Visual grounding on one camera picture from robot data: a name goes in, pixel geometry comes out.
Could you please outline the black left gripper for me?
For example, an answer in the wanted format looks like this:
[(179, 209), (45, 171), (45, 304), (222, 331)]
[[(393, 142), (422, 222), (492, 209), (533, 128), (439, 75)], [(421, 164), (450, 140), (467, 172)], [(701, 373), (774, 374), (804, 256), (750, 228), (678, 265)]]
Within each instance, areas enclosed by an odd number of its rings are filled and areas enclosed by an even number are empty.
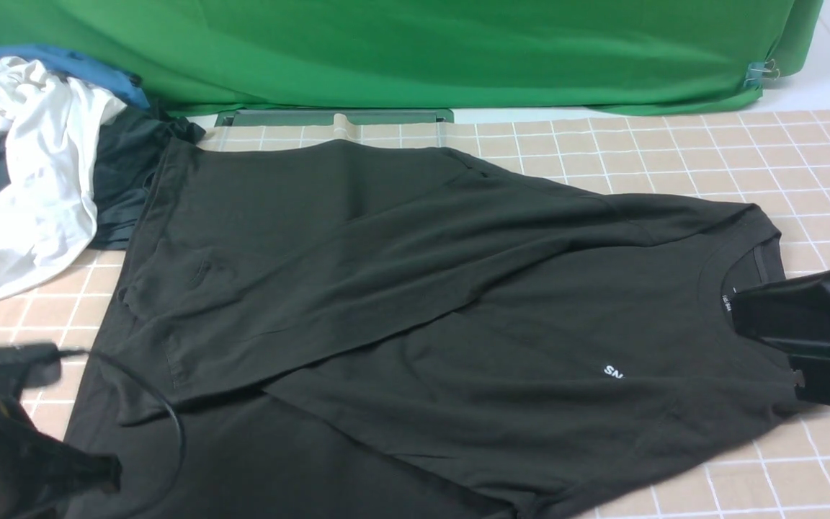
[(118, 493), (117, 456), (98, 456), (37, 428), (20, 398), (0, 396), (0, 518), (53, 518), (83, 493)]

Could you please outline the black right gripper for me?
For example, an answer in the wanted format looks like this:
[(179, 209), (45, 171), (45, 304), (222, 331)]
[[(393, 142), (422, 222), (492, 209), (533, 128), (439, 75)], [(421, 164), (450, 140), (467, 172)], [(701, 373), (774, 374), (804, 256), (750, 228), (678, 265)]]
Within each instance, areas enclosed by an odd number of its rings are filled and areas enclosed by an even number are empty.
[(830, 270), (731, 296), (735, 332), (787, 355), (798, 400), (830, 405)]

